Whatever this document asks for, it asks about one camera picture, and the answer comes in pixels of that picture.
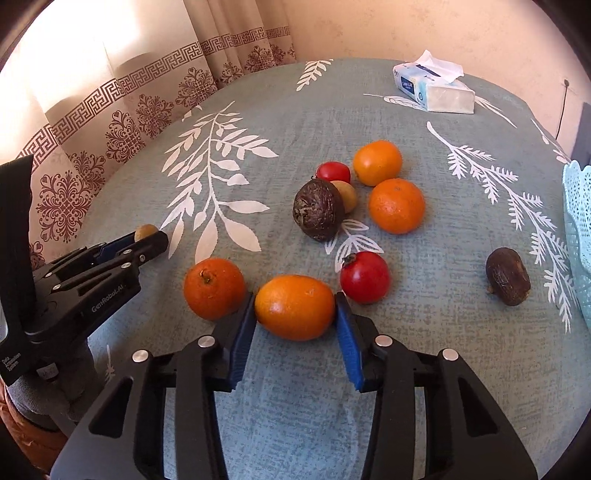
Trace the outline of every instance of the red fruit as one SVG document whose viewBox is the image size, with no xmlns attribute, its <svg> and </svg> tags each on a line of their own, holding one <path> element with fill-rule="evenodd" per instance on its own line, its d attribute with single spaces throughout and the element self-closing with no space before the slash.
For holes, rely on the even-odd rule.
<svg viewBox="0 0 591 480">
<path fill-rule="evenodd" d="M 373 252 L 351 254 L 343 261 L 340 286 L 357 303 L 381 300 L 390 289 L 388 264 Z"/>
<path fill-rule="evenodd" d="M 316 170 L 316 178 L 326 181 L 340 180 L 351 183 L 351 171 L 344 163 L 328 161 Z"/>
</svg>

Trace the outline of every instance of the damask motif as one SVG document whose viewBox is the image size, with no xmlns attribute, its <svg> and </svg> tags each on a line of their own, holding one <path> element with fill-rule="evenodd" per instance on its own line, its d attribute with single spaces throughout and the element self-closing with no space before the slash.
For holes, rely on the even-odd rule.
<svg viewBox="0 0 591 480">
<path fill-rule="evenodd" d="M 139 96 L 138 128 L 150 138 L 156 138 L 172 122 L 174 104 L 156 96 Z"/>
<path fill-rule="evenodd" d="M 41 203 L 36 208 L 41 214 L 41 239 L 69 243 L 82 226 L 92 197 L 84 180 L 71 170 L 65 176 L 60 173 L 43 175 L 39 193 Z"/>
<path fill-rule="evenodd" d="M 33 271 L 45 265 L 45 258 L 43 257 L 43 244 L 41 242 L 29 244 L 29 257 L 31 257 L 31 268 Z"/>
<path fill-rule="evenodd" d="M 86 187 L 94 195 L 98 194 L 105 185 L 105 158 L 81 151 L 71 155 L 70 161 L 82 176 Z"/>
<path fill-rule="evenodd" d="M 186 108 L 195 108 L 217 92 L 212 72 L 194 67 L 189 68 L 178 88 L 176 103 Z"/>
<path fill-rule="evenodd" d="M 216 83 L 219 86 L 230 85 L 234 80 L 242 77 L 244 71 L 237 65 L 234 65 L 231 61 L 223 65 L 222 76 L 216 79 Z"/>
<path fill-rule="evenodd" d="M 134 119 L 129 113 L 117 110 L 109 124 L 107 137 L 107 158 L 119 163 L 126 163 L 146 146 Z"/>
<path fill-rule="evenodd" d="M 273 53 L 268 48 L 261 48 L 259 45 L 255 46 L 248 54 L 244 68 L 251 73 L 260 72 L 261 70 L 270 69 L 275 66 Z"/>
<path fill-rule="evenodd" d="M 285 52 L 281 50 L 279 45 L 275 45 L 274 43 L 271 44 L 271 51 L 273 52 L 273 59 L 275 63 L 281 65 L 283 62 L 283 57 L 285 57 Z"/>
</svg>

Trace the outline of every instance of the orange fabric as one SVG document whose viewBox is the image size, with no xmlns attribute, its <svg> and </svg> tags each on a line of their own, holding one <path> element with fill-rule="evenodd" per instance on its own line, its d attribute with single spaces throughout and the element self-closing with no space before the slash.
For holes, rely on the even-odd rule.
<svg viewBox="0 0 591 480">
<path fill-rule="evenodd" d="M 12 404 L 2 380 L 0 380 L 0 419 L 29 461 L 41 472 L 48 474 L 66 444 L 67 437 L 62 432 L 48 432 L 40 429 L 23 417 Z"/>
</svg>

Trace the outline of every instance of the metal screw head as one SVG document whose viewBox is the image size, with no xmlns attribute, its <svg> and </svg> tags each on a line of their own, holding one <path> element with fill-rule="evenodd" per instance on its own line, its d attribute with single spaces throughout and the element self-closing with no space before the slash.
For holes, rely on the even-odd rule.
<svg viewBox="0 0 591 480">
<path fill-rule="evenodd" d="M 446 348 L 441 354 L 445 360 L 449 360 L 450 362 L 455 362 L 458 358 L 460 358 L 453 348 Z"/>
<path fill-rule="evenodd" d="M 378 346 L 390 346 L 394 343 L 394 340 L 392 340 L 392 337 L 389 337 L 388 335 L 378 335 L 375 338 L 375 343 Z"/>
<path fill-rule="evenodd" d="M 216 343 L 216 339 L 211 335 L 204 335 L 199 340 L 197 340 L 197 344 L 201 348 L 207 348 L 208 346 L 213 346 Z"/>
<path fill-rule="evenodd" d="M 134 354 L 131 356 L 131 359 L 137 363 L 140 364 L 141 362 L 145 362 L 148 357 L 150 356 L 150 354 L 148 353 L 147 350 L 137 350 L 136 352 L 134 352 Z"/>
</svg>

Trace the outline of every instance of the shriveled fruit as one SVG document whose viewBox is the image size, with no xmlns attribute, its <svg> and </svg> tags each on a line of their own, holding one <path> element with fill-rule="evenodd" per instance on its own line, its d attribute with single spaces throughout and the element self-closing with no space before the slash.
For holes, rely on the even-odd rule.
<svg viewBox="0 0 591 480">
<path fill-rule="evenodd" d="M 158 227 L 150 223 L 146 223 L 145 225 L 139 226 L 135 230 L 134 242 L 139 242 L 142 238 L 146 238 L 147 236 L 153 235 L 157 231 Z"/>
<path fill-rule="evenodd" d="M 425 215 L 425 198 L 412 182 L 390 179 L 376 186 L 369 195 L 369 214 L 389 233 L 409 233 Z"/>
<path fill-rule="evenodd" d="M 331 182 L 312 179 L 296 194 L 292 214 L 306 235 L 326 242 L 335 236 L 345 218 L 345 206 Z"/>
<path fill-rule="evenodd" d="M 505 305 L 515 307 L 530 294 L 530 276 L 519 253 L 507 247 L 497 248 L 486 259 L 486 278 Z"/>
</svg>

